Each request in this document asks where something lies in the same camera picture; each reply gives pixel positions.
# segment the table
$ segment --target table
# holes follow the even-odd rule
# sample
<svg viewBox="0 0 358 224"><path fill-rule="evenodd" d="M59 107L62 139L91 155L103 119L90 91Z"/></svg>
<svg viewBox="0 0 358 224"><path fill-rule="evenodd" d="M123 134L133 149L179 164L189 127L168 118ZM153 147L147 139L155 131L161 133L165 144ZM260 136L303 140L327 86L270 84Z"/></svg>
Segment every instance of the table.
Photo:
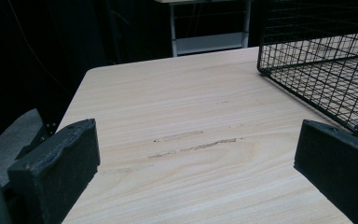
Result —
<svg viewBox="0 0 358 224"><path fill-rule="evenodd" d="M256 60L235 49L88 71L60 128L95 118L102 163L64 223L350 223L293 168L302 120L330 121Z"/></svg>
<svg viewBox="0 0 358 224"><path fill-rule="evenodd" d="M160 3L170 4L171 21L171 42L172 56L177 57L181 54L197 53L220 49L247 48L249 40L249 23L251 15L251 5L253 0L246 0L246 10L244 11L243 30L237 33L222 35L206 35L177 38L175 32L174 7L185 4L199 4L212 2L225 2L233 0L155 0Z"/></svg>

